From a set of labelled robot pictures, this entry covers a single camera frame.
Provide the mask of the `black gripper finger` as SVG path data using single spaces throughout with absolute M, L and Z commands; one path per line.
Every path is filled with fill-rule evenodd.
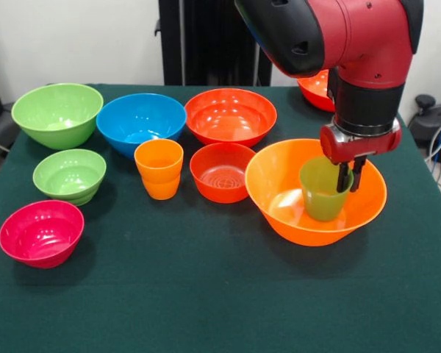
M 359 184 L 362 176 L 362 169 L 366 163 L 366 160 L 367 160 L 366 155 L 362 155 L 354 159 L 354 167 L 353 167 L 354 181 L 351 186 L 352 191 L 357 191 L 359 188 Z
M 347 163 L 339 164 L 339 174 L 337 180 L 337 192 L 343 193 L 348 188 L 349 167 Z

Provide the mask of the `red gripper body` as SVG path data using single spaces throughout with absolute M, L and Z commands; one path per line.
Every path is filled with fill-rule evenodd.
M 380 136 L 347 135 L 333 124 L 320 129 L 320 145 L 323 154 L 333 163 L 348 163 L 358 157 L 384 154 L 393 151 L 401 142 L 402 128 L 398 121 L 393 121 L 392 129 Z

